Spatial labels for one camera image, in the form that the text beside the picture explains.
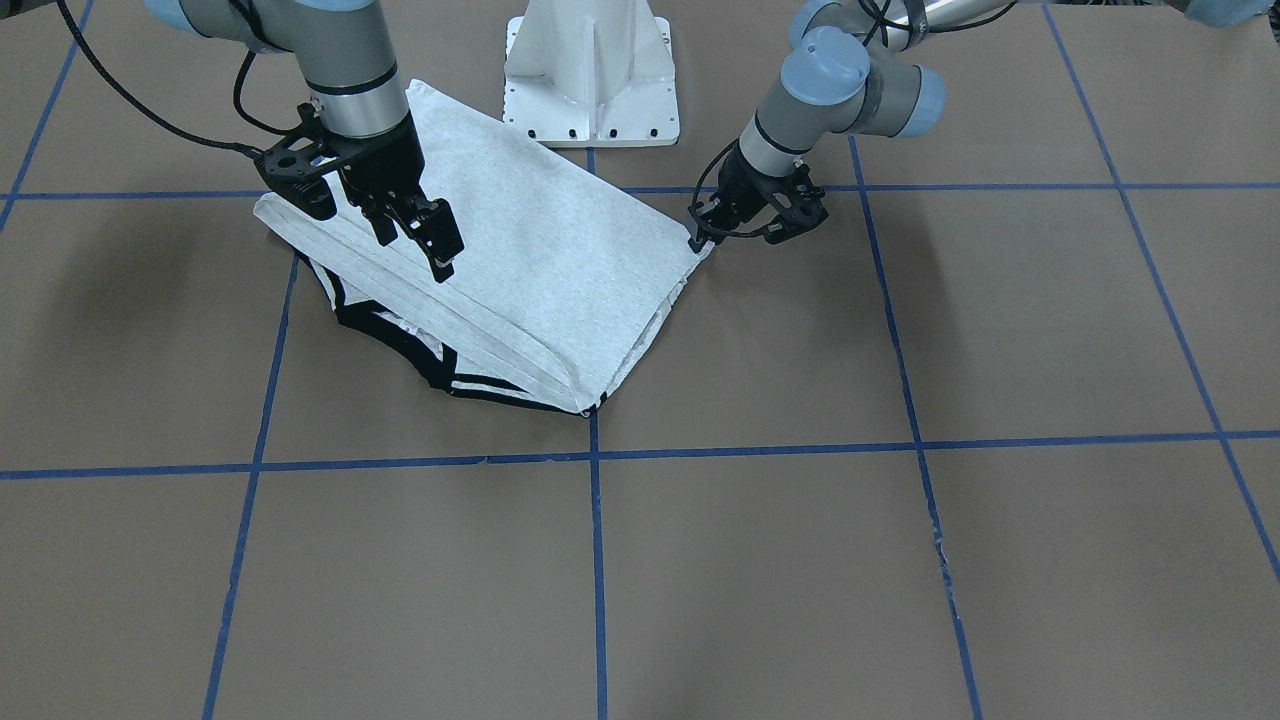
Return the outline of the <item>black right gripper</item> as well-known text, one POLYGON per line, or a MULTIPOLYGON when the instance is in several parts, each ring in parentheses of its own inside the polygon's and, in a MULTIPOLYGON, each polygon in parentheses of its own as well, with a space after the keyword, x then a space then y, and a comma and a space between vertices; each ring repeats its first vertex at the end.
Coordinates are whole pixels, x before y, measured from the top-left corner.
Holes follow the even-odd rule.
POLYGON ((426 256, 434 281, 447 282, 465 242, 449 202, 428 200, 421 188, 425 163, 413 115, 406 113, 380 135, 335 135, 335 145, 353 156, 339 170, 340 183, 379 245, 394 242, 402 222, 406 236, 426 256))

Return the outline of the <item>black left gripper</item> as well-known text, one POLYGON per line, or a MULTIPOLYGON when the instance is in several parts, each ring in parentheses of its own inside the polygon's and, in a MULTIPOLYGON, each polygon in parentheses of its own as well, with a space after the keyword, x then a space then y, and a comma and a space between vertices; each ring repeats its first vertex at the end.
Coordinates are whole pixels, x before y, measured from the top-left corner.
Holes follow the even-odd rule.
POLYGON ((762 190, 762 182, 772 178, 756 172, 739 145, 735 140, 728 146, 712 199, 694 199, 687 208, 687 246, 692 252, 703 252, 707 245, 719 246, 724 240, 722 231, 737 231, 765 208, 773 213, 782 208, 772 192, 762 190))

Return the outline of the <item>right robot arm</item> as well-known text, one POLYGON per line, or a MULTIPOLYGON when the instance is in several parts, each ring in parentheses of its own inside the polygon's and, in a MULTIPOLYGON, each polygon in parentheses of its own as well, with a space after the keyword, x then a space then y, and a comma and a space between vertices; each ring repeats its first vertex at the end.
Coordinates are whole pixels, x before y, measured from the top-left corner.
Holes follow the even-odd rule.
POLYGON ((297 127, 253 161, 265 184, 312 219, 338 211, 328 176, 376 241, 406 237, 436 282, 465 243, 451 205, 421 188, 425 168, 404 82, 376 1, 151 1, 161 22, 296 59, 310 99, 297 127))

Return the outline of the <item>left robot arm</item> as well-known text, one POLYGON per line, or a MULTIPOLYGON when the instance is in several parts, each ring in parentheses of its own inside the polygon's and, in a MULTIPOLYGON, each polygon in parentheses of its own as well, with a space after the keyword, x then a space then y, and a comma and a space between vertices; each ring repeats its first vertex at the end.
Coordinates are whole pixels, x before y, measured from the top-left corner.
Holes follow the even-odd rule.
POLYGON ((727 238, 781 243, 828 213, 804 158, 827 135, 891 138, 928 133, 946 104, 942 78, 900 60, 931 35, 987 26, 996 1, 809 1, 788 29, 778 79, 739 138, 708 164, 717 186, 696 184, 687 206, 692 252, 727 238))

